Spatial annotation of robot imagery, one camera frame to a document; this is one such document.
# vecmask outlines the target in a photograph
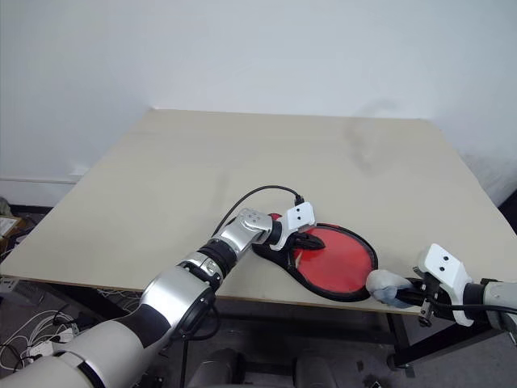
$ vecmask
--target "white wall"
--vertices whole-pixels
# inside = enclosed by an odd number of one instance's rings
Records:
[[[2,179],[69,180],[156,107],[429,118],[496,204],[517,188],[514,0],[0,1]]]

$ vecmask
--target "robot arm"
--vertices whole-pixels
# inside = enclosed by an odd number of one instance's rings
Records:
[[[391,306],[421,306],[418,321],[423,327],[431,326],[435,315],[462,326],[488,322],[517,334],[517,283],[484,279],[475,284],[463,263],[437,244],[423,252],[414,271],[421,279],[376,270],[366,287],[375,299]]]
[[[2,387],[132,386],[173,338],[195,333],[212,309],[215,291],[252,243],[279,250],[291,233],[315,223],[308,202],[282,218],[273,221],[267,214],[243,209],[198,251],[152,280],[136,311],[91,328],[56,354],[6,377]]]

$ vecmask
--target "wooden table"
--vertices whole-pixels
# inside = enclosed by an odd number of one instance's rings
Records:
[[[313,204],[319,221],[366,238],[380,268],[413,276],[418,253],[438,243],[464,261],[475,281],[517,280],[513,230],[429,122],[186,111],[148,112],[9,255],[0,272],[47,283],[141,290],[163,268],[201,247],[239,197],[268,183],[294,188]],[[245,206],[282,213],[292,197],[260,192]],[[253,252],[217,294],[417,311],[371,298],[326,300]],[[466,332],[456,331],[446,335],[453,342]],[[448,346],[438,340],[428,343]],[[403,364],[418,358],[406,355]]]

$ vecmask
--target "red oval pad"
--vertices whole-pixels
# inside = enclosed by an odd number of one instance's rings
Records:
[[[374,269],[374,253],[369,247],[345,230],[316,227],[305,233],[326,245],[320,250],[293,252],[298,271],[309,283],[334,293],[353,293],[364,287]]]

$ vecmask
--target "table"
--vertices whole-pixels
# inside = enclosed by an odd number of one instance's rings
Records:
[[[366,238],[379,267],[412,276],[438,243],[470,276],[516,281],[517,238],[443,134],[425,120],[153,110],[0,265],[6,276],[142,290],[201,247],[227,209],[264,184]],[[282,213],[285,192],[245,206]],[[250,252],[217,293],[261,302],[414,314],[371,298],[326,300]]]

